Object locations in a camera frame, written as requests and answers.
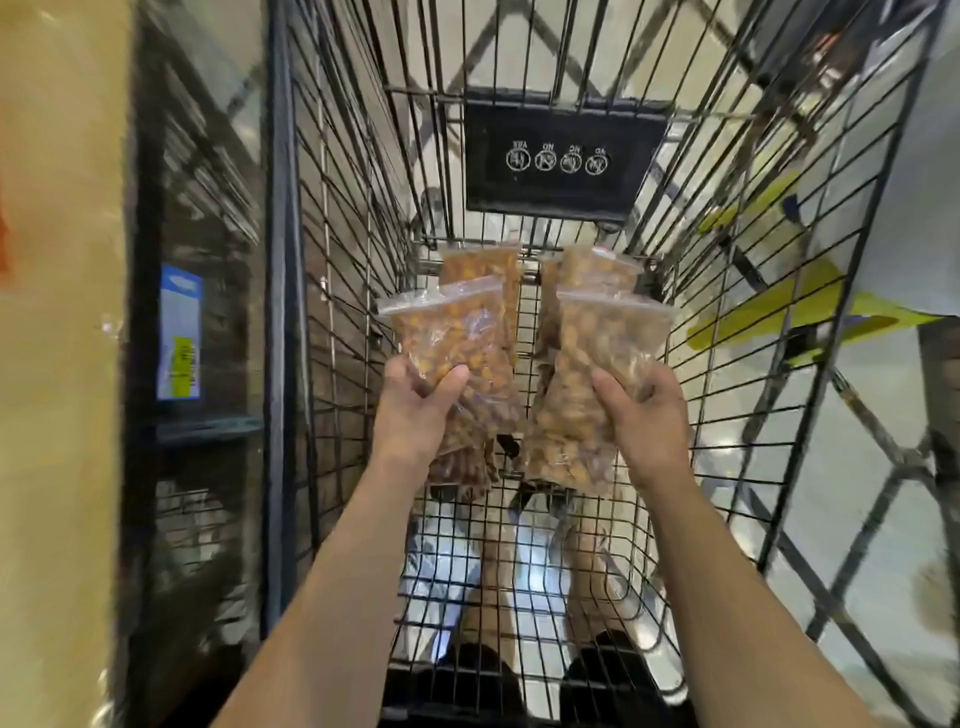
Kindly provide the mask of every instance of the hand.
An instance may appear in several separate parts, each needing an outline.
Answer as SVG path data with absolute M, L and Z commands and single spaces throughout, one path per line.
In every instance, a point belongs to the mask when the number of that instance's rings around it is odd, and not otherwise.
M 670 367 L 653 363 L 649 395 L 642 401 L 631 400 L 620 382 L 602 369 L 593 370 L 593 389 L 613 420 L 617 446 L 638 489 L 692 478 L 686 400 Z
M 454 367 L 432 394 L 421 397 L 414 386 L 409 359 L 404 354 L 391 357 L 384 368 L 383 390 L 373 421 L 372 459 L 409 465 L 423 470 L 426 477 L 426 469 L 444 437 L 446 414 L 460 398 L 469 374 L 464 364 Z

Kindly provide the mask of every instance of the yellow price tag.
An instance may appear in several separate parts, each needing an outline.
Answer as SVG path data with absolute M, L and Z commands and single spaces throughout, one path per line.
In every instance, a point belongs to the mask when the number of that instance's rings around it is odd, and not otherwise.
M 193 340 L 187 336 L 174 336 L 173 360 L 170 362 L 170 394 L 174 399 L 190 397 L 196 371 Z

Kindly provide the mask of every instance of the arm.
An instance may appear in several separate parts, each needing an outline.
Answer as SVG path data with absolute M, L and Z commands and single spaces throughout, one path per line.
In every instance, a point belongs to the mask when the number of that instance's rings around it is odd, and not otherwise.
M 458 367 L 423 399 L 403 360 L 387 363 L 370 463 L 215 728 L 376 725 L 407 517 L 467 373 Z
M 687 408 L 665 365 L 634 402 L 594 373 L 650 511 L 690 695 L 706 728 L 876 726 L 843 677 L 744 557 L 689 466 Z

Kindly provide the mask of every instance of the person's left hand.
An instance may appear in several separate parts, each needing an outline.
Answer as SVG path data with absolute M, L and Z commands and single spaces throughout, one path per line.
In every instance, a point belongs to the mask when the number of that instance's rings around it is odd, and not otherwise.
M 454 367 L 428 397 L 414 388 L 414 375 L 406 355 L 387 361 L 383 390 L 373 421 L 372 459 L 424 470 L 437 454 L 444 437 L 446 414 L 460 398 L 470 372 Z

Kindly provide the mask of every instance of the shopping cart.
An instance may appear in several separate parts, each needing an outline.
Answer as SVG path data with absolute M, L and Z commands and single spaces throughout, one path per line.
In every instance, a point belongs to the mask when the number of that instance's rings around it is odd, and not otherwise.
M 664 355 L 689 400 L 695 472 L 757 568 L 793 570 L 813 592 L 807 632 L 818 639 L 843 614 L 854 552 L 865 548 L 858 542 L 827 586 L 783 535 L 828 386 L 898 458 L 900 477 L 929 478 L 928 445 L 893 443 L 833 364 L 844 342 L 890 326 L 890 316 L 864 312 L 853 278 L 946 5 L 271 4 L 268 628 L 369 454 L 382 368 L 395 348 L 375 300 L 430 285 L 444 247 L 518 240 L 516 381 L 528 405 L 539 378 L 539 255 L 599 245 L 647 259 L 644 289 L 682 311 Z M 891 120 L 883 133 L 857 135 L 878 113 Z M 851 206 L 855 225 L 818 236 Z M 605 597 L 618 603 L 664 699 L 682 702 L 656 540 L 624 468 L 616 467 L 612 497 L 582 497 L 524 482 L 515 447 L 501 439 L 499 483 L 480 499 L 419 498 L 392 669 L 471 669 L 441 658 L 478 578 L 484 535 L 510 526 L 516 562 L 504 589 L 516 612 L 514 667 L 530 720 L 559 720 L 570 662 L 564 536 L 590 522 L 605 536 Z M 925 724 L 869 643 L 854 637 L 892 700 Z M 401 698 L 383 715 L 447 715 L 436 703 Z M 466 712 L 492 719 L 479 700 Z

